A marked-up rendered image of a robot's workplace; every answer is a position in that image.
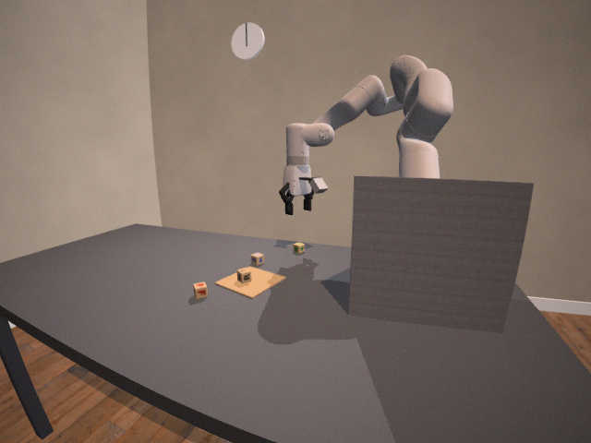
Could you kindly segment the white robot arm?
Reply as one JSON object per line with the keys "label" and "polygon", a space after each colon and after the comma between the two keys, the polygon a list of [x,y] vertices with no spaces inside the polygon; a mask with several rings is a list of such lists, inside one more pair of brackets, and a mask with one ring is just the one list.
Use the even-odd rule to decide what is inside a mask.
{"label": "white robot arm", "polygon": [[309,164],[309,146],[330,144],[334,130],[366,109],[368,114],[380,116],[404,108],[405,119],[396,136],[399,177],[440,178],[438,152],[432,142],[452,116],[452,84],[441,71],[426,68],[416,57],[399,56],[390,68],[394,96],[387,98],[380,79],[368,76],[311,125],[288,125],[287,164]]}

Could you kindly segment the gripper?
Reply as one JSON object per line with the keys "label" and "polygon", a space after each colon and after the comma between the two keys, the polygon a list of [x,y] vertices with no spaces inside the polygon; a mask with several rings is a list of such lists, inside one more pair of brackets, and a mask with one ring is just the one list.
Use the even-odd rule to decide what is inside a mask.
{"label": "gripper", "polygon": [[285,166],[283,188],[279,191],[281,199],[285,203],[285,214],[294,214],[292,201],[296,196],[304,196],[304,210],[311,210],[311,199],[313,198],[314,191],[307,180],[299,180],[299,177],[311,177],[309,164],[287,164]]}

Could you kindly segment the orange flat mat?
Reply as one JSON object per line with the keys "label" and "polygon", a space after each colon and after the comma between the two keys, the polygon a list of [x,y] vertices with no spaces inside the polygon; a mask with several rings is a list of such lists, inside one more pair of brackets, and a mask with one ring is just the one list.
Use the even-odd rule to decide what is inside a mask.
{"label": "orange flat mat", "polygon": [[286,279],[286,277],[270,273],[265,270],[248,267],[252,273],[252,280],[242,283],[237,279],[237,273],[230,275],[215,284],[222,286],[228,290],[240,293],[249,298],[254,298],[257,295],[270,289],[275,284]]}

